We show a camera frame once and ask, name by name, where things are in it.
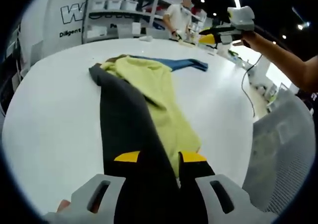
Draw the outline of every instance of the black cable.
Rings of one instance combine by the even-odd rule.
[[[262,55],[259,57],[259,59],[257,60],[257,62],[252,66],[250,67],[248,70],[246,70],[246,72],[244,73],[243,75],[243,79],[242,79],[242,83],[241,83],[241,88],[242,88],[242,91],[245,93],[245,95],[247,96],[247,98],[249,99],[251,105],[252,105],[252,108],[253,108],[253,117],[255,117],[255,108],[254,108],[254,105],[253,105],[253,102],[252,100],[250,99],[249,95],[247,94],[247,92],[244,90],[243,88],[243,82],[244,82],[244,78],[246,76],[246,74],[253,68],[256,66],[256,64],[259,62],[260,58],[262,57]]]

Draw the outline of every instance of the floor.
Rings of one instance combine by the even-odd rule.
[[[267,114],[267,110],[266,110],[267,101],[252,86],[249,87],[248,95],[254,105],[255,117],[253,121],[256,122]]]

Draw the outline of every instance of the dark ceiling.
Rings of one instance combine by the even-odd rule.
[[[227,8],[235,6],[234,0],[192,0],[203,8],[209,17],[215,12],[221,20],[227,19]],[[239,0],[241,6],[249,5],[255,13],[255,24],[274,36],[278,44],[307,60],[318,54],[317,0]],[[297,29],[297,25],[309,21],[309,28]]]

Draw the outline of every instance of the white round table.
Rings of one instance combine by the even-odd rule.
[[[4,121],[2,142],[8,166],[39,214],[54,212],[62,199],[103,173],[99,121],[100,87],[88,68],[121,54],[198,59],[207,72],[172,72],[177,103],[202,141],[216,174],[242,186],[252,144],[252,108],[241,89],[244,74],[232,62],[177,42],[118,39],[51,55],[18,87]],[[244,88],[249,89],[248,78]]]

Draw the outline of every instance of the white shirt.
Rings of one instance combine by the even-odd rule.
[[[170,16],[173,28],[185,34],[186,27],[191,23],[191,15],[185,12],[185,9],[182,9],[181,4],[172,4],[164,14]]]

